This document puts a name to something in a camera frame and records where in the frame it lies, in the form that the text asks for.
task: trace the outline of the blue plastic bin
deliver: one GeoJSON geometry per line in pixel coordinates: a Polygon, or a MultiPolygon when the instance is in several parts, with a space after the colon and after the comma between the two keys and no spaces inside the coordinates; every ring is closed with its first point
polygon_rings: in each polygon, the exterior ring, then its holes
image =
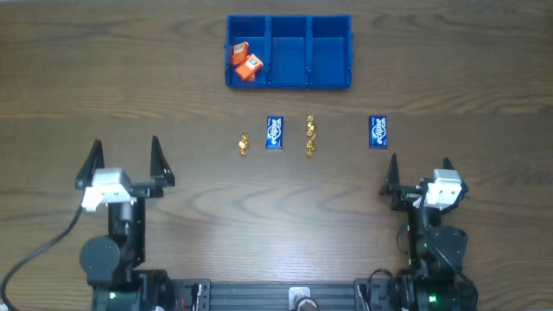
{"type": "Polygon", "coordinates": [[[226,85],[231,88],[345,89],[352,82],[350,16],[228,16],[226,85]],[[242,81],[232,46],[247,41],[264,67],[242,81]]]}

